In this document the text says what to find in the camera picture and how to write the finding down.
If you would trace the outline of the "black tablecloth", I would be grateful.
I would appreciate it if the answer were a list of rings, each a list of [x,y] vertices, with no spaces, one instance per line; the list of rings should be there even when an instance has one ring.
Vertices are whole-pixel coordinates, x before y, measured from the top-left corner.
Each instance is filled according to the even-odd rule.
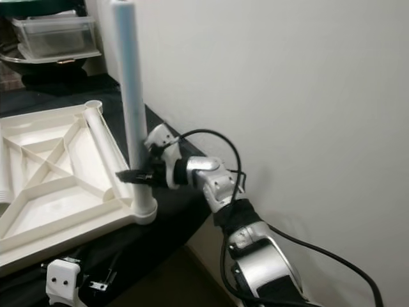
[[[47,84],[0,94],[3,117],[79,105],[87,100],[104,103],[104,117],[115,141],[125,147],[125,128],[119,85],[99,74],[78,84]],[[187,242],[208,224],[207,204],[190,189],[158,189],[157,219],[147,226],[134,223],[71,249],[79,254],[87,275],[97,281],[108,275],[116,253],[122,253],[117,275],[104,293],[83,288],[80,298],[88,307],[233,307],[233,301]]]

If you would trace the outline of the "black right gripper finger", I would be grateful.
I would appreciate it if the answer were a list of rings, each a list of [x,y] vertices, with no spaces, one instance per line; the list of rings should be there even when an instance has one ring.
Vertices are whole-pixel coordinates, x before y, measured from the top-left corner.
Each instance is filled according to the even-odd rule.
[[[115,173],[120,182],[127,184],[153,185],[155,174],[151,170],[127,169]]]

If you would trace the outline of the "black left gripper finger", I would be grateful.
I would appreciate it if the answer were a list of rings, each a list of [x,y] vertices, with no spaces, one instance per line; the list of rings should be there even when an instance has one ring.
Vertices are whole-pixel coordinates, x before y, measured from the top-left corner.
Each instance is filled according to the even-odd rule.
[[[110,265],[108,266],[108,275],[105,277],[104,285],[105,286],[110,286],[111,283],[113,283],[115,276],[117,275],[117,270],[116,267],[119,263],[119,259],[122,253],[116,253],[111,262]]]

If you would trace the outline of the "white plastic table leg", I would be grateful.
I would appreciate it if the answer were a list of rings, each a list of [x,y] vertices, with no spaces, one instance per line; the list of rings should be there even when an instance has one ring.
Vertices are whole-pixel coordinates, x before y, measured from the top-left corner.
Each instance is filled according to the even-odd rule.
[[[121,182],[116,176],[120,171],[128,169],[123,156],[119,151],[119,147],[112,138],[108,126],[105,124],[102,112],[102,102],[100,100],[88,100],[84,104],[84,117],[89,128],[91,137],[93,138],[95,147],[100,155],[100,160],[105,169],[105,175],[111,182],[111,187],[114,189],[114,195],[118,198],[134,199],[134,188],[131,184]]]
[[[128,161],[133,171],[144,169],[148,159],[146,115],[141,87],[141,67],[135,0],[112,0],[116,55],[120,63],[120,88],[125,117]]]

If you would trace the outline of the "black wok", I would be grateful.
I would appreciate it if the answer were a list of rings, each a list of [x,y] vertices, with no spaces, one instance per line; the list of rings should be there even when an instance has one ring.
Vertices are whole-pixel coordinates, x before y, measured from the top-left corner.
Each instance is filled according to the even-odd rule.
[[[78,74],[90,58],[98,58],[99,51],[56,56],[55,58],[28,59],[28,50],[18,43],[0,46],[0,60],[6,67],[20,75],[33,74]]]

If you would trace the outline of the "patterned cloth covered stand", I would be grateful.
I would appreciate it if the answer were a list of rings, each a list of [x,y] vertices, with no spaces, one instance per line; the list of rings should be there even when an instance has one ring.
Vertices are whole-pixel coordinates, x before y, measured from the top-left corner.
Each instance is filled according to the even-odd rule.
[[[12,70],[5,62],[0,62],[0,91],[24,90],[26,85],[22,82],[22,76]]]

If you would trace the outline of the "clear plastic container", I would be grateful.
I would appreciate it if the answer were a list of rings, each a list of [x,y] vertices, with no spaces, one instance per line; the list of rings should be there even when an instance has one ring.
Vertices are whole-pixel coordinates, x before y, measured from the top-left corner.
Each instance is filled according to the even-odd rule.
[[[19,41],[18,50],[30,63],[100,56],[93,17],[53,15],[40,19],[13,19],[12,24]]]

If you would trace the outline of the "green pot lid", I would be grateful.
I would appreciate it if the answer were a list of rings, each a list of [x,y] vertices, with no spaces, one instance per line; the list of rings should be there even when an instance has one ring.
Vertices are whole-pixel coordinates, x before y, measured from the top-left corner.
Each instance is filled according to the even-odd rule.
[[[1,17],[46,17],[66,11],[88,16],[84,0],[0,0]]]

